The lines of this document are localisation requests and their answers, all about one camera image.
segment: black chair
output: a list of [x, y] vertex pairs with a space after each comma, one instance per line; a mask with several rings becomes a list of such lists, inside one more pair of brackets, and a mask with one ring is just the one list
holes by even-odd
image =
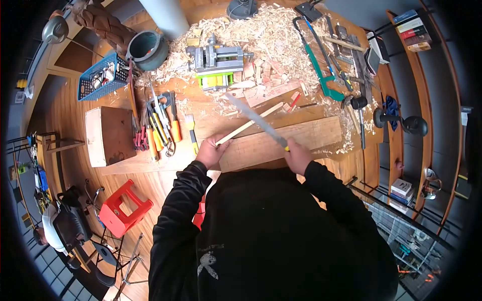
[[68, 253], [90, 240], [93, 233], [79, 202], [78, 189], [73, 186], [59, 193], [60, 211], [53, 221], [55, 231]]
[[96, 270], [97, 279], [102, 284], [104, 284], [105, 286], [108, 286], [108, 287], [114, 286], [114, 284], [116, 283], [117, 272], [119, 270], [122, 270], [122, 268], [124, 266], [129, 264], [129, 262], [126, 262], [125, 264], [121, 264], [121, 262], [120, 262], [121, 257], [125, 257], [124, 255], [121, 254], [122, 243], [124, 242], [124, 237], [122, 237], [120, 240], [121, 240], [120, 241], [120, 247], [117, 250], [115, 250], [114, 252], [112, 252], [107, 246], [104, 246], [102, 244], [96, 243], [95, 241], [92, 241], [95, 249], [98, 252], [97, 262], [96, 262], [95, 265], [98, 265], [99, 262], [104, 260], [108, 264], [113, 265], [115, 267], [114, 276], [108, 276], [108, 275], [104, 274], [103, 272], [101, 272], [98, 268]]

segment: wooden box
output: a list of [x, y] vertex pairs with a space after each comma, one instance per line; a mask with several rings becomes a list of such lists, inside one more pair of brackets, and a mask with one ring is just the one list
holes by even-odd
[[85, 134], [92, 167], [135, 156], [132, 110], [101, 106], [85, 112]]

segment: red plastic stool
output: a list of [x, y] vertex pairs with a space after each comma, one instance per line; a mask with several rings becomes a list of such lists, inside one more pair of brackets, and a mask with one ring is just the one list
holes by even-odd
[[[111, 195], [100, 209], [99, 219], [116, 237], [122, 237], [129, 229], [140, 222], [144, 215], [152, 208], [151, 200], [141, 201], [131, 190], [134, 182], [128, 179], [113, 195]], [[136, 205], [137, 209], [127, 216], [121, 209], [121, 195], [126, 194]]]

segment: carved wooden sculpture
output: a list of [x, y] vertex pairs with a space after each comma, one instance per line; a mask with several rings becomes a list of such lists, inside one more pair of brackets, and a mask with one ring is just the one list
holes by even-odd
[[95, 32], [98, 37], [105, 39], [114, 50], [121, 55], [126, 55], [129, 42], [136, 32], [122, 25], [101, 4], [104, 0], [77, 0], [73, 5], [68, 5], [74, 15], [74, 21]]

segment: white pipe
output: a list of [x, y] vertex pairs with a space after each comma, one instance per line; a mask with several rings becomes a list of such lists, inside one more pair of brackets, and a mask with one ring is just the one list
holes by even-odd
[[139, 1], [168, 40], [173, 41], [189, 30], [178, 0]]

